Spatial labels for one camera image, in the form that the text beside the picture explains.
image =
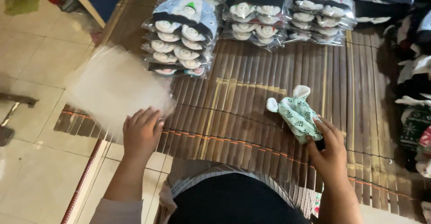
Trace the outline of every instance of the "hand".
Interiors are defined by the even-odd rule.
[[[338,188],[340,184],[349,184],[347,177],[347,151],[344,147],[343,134],[331,122],[319,116],[314,123],[325,139],[326,149],[319,152],[315,141],[307,137],[307,149],[316,171],[321,175],[325,188]]]
[[[152,107],[149,107],[146,111],[141,109],[132,117],[126,117],[123,125],[123,159],[133,159],[147,163],[162,134],[164,122],[158,123],[159,118],[160,111],[154,111]]]

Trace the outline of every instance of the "person's left hand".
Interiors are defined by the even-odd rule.
[[[136,112],[132,117],[127,116],[123,125],[124,157],[148,161],[159,142],[164,122],[158,122],[160,111],[149,107]]]

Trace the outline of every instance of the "green hat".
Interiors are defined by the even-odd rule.
[[[193,3],[193,2],[188,3],[188,4],[186,5],[186,7],[187,7],[187,6],[192,7],[194,10],[196,10],[196,8],[194,7],[194,3]]]

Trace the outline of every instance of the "red trim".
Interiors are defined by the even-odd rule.
[[[78,199],[78,196],[81,192],[82,185],[84,184],[84,181],[87,178],[88,171],[90,170],[90,167],[93,165],[94,157],[96,156],[96,153],[99,150],[101,144],[102,144],[102,140],[98,139],[90,155],[90,159],[88,160],[87,165],[85,166],[84,172],[82,173],[81,179],[78,182],[78,186],[75,189],[75,193],[73,193],[72,199],[69,202],[69,206],[66,209],[66,213],[64,214],[63,219],[61,220],[61,224],[66,224],[66,222],[69,219],[70,214],[72,213],[72,210],[75,206],[76,200]]]

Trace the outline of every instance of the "sleeve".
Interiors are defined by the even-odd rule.
[[[90,224],[141,224],[141,201],[122,202],[100,199]]]

